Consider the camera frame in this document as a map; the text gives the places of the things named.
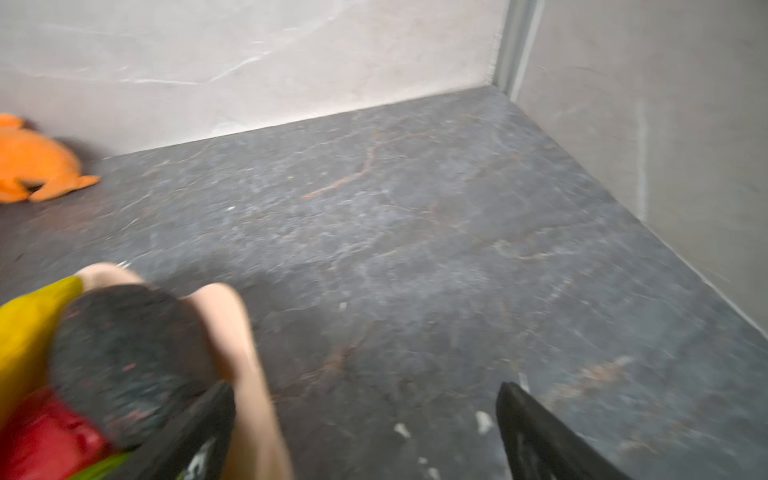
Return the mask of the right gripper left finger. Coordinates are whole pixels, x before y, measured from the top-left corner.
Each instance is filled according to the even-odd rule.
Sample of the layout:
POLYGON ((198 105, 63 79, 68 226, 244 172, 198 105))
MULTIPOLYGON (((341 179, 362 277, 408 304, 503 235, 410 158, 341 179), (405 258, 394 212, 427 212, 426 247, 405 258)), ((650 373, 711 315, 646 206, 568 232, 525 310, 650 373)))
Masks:
POLYGON ((106 477, 219 479, 235 416, 234 390, 218 381, 106 477))

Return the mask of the banana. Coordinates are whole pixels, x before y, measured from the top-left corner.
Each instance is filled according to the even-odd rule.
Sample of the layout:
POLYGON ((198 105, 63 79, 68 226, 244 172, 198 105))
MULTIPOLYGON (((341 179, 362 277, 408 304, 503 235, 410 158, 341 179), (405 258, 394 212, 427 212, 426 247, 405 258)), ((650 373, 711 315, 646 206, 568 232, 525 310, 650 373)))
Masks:
POLYGON ((82 280, 70 276, 1 306, 2 424, 42 385, 60 315, 82 293, 82 280))

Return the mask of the green fruit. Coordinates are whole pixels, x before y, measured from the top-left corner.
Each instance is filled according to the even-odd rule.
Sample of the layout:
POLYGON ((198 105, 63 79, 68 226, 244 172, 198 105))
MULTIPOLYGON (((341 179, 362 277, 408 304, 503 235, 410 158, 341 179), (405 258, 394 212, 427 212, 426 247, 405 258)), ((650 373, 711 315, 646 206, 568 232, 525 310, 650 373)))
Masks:
POLYGON ((77 472, 68 480, 102 480, 132 456, 132 452, 111 455, 88 468, 77 472))

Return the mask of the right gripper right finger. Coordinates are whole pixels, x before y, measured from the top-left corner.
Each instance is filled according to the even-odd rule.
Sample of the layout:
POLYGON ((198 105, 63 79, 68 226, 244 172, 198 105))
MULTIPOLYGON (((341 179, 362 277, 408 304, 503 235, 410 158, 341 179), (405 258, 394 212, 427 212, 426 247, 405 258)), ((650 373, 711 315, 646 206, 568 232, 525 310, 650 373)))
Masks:
POLYGON ((496 418, 515 480, 630 479, 514 382, 500 386, 496 418))

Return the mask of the dark avocado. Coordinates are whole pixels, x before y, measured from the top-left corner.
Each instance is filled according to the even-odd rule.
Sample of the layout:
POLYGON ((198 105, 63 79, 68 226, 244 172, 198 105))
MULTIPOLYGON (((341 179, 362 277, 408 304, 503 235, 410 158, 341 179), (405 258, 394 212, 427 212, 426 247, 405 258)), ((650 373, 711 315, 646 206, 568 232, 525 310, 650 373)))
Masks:
POLYGON ((145 443, 220 378, 191 306, 140 284, 70 302, 48 370, 57 397, 119 450, 145 443))

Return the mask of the pink shell-shaped plate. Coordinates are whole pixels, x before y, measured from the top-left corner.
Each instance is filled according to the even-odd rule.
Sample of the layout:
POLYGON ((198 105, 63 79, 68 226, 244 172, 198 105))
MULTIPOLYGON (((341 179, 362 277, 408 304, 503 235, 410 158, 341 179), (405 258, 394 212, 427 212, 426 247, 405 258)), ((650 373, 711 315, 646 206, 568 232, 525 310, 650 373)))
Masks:
MULTIPOLYGON (((131 270, 112 263, 89 265, 77 276, 83 282, 82 294, 129 284, 157 288, 131 270)), ((235 422, 219 479, 292 478, 290 455, 241 296, 227 284, 213 283, 176 298, 190 305, 198 315, 216 361, 218 381, 228 382, 234 390, 235 422)))

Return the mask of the orange fish plush toy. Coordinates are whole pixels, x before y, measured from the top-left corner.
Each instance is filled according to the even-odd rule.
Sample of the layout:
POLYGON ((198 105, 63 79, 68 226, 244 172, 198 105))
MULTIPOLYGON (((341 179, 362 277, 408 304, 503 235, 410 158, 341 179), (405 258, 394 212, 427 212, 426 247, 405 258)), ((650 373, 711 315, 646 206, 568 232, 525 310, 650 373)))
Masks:
POLYGON ((23 119, 1 114, 1 203, 42 202, 99 183, 84 175, 67 147, 34 130, 23 119))

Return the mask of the red fruit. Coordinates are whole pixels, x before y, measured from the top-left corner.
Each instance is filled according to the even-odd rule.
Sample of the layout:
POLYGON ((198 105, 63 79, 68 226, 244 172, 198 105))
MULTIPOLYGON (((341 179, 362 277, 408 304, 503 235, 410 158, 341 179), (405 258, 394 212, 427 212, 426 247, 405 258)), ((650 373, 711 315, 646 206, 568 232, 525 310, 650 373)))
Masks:
POLYGON ((1 429, 3 479, 67 479, 113 453, 109 441, 49 387, 19 405, 1 429))

